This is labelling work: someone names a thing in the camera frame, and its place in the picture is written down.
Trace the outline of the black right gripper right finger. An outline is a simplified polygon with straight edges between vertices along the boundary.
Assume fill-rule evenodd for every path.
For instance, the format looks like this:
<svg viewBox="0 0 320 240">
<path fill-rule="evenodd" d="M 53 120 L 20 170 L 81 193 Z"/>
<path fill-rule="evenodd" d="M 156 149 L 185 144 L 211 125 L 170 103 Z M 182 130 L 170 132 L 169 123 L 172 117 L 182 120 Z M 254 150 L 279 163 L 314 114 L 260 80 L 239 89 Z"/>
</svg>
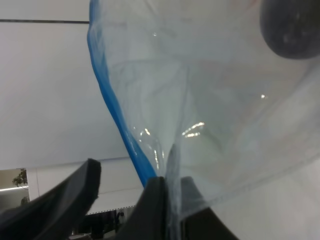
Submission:
<svg viewBox="0 0 320 240">
<path fill-rule="evenodd" d="M 237 239 L 208 206 L 190 176 L 181 179 L 181 198 L 182 240 Z"/>
</svg>

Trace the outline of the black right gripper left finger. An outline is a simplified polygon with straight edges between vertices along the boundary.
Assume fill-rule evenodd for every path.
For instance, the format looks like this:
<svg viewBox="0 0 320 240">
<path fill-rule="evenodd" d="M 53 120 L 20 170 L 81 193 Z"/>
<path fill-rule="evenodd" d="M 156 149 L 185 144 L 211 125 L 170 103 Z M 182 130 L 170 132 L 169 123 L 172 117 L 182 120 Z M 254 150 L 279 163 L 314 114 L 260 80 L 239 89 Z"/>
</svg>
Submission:
<svg viewBox="0 0 320 240">
<path fill-rule="evenodd" d="M 167 189 L 163 177 L 149 178 L 128 220 L 117 233 L 119 240 L 164 240 Z"/>
</svg>

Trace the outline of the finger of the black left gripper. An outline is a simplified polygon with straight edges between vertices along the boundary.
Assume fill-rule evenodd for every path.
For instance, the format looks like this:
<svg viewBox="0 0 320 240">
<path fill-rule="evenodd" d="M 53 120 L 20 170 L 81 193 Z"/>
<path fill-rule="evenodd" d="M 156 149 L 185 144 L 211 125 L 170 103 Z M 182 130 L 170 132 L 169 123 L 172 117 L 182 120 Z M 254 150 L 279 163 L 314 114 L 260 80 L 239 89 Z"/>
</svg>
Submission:
<svg viewBox="0 0 320 240">
<path fill-rule="evenodd" d="M 96 200 L 94 188 L 100 186 L 100 177 L 92 187 L 85 186 L 73 198 L 65 196 L 67 185 L 80 171 L 86 171 L 89 180 L 101 173 L 101 163 L 88 159 L 72 175 L 44 195 L 0 215 L 2 240 L 64 240 L 90 210 Z"/>
</svg>

